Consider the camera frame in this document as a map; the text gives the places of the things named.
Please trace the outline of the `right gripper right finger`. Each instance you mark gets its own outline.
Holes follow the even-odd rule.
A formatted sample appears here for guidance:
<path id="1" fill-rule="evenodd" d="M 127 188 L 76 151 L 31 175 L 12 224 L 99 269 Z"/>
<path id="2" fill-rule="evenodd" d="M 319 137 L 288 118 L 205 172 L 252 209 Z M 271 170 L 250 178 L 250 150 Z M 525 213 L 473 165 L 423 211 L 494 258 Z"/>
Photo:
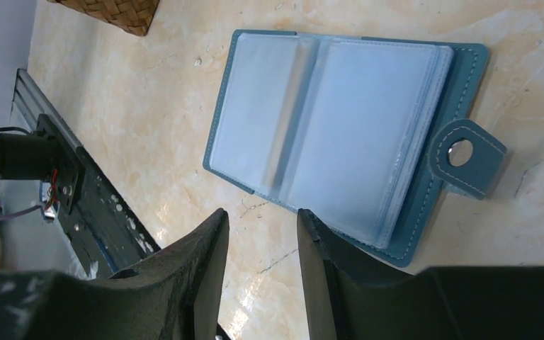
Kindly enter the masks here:
<path id="1" fill-rule="evenodd" d="M 299 210 L 311 339 L 544 339 L 544 266 L 439 266 L 410 275 Z"/>

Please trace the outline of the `woven brown divided basket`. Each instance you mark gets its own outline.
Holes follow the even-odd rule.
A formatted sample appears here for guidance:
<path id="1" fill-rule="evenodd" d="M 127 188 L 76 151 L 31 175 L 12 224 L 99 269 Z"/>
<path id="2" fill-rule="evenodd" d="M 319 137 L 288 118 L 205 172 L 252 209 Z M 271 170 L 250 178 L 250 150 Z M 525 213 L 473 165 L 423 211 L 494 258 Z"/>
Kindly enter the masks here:
<path id="1" fill-rule="evenodd" d="M 50 3 L 61 4 L 131 35 L 144 37 L 160 0 L 54 0 Z"/>

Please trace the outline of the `teal leather card holder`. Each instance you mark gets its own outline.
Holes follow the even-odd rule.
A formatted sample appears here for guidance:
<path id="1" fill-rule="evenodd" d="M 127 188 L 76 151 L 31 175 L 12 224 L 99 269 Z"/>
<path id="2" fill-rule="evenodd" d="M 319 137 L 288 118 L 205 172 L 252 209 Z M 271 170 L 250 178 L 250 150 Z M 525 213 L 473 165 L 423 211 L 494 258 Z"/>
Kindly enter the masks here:
<path id="1" fill-rule="evenodd" d="M 236 30 L 203 166 L 408 266 L 441 192 L 486 198 L 506 158 L 469 119 L 488 61 L 478 43 Z"/>

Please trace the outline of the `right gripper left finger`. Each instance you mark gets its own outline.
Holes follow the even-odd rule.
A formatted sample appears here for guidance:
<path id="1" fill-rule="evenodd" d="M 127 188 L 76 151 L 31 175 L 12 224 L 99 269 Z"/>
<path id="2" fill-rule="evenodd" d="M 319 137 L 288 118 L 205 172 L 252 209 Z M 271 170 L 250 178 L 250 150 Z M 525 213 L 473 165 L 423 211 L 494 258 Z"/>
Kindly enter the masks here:
<path id="1" fill-rule="evenodd" d="M 229 228 L 218 209 L 110 278 L 0 272 L 0 339 L 226 339 L 218 316 Z"/>

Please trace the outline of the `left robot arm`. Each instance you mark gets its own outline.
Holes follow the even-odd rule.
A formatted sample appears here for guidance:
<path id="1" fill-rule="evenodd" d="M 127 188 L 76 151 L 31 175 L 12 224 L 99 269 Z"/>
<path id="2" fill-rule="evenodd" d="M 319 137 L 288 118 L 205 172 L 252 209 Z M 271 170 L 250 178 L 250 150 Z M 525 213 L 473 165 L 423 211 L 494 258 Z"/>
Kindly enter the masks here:
<path id="1" fill-rule="evenodd" d="M 63 269 L 69 254 L 48 210 L 61 148 L 23 127 L 0 127 L 0 269 Z"/>

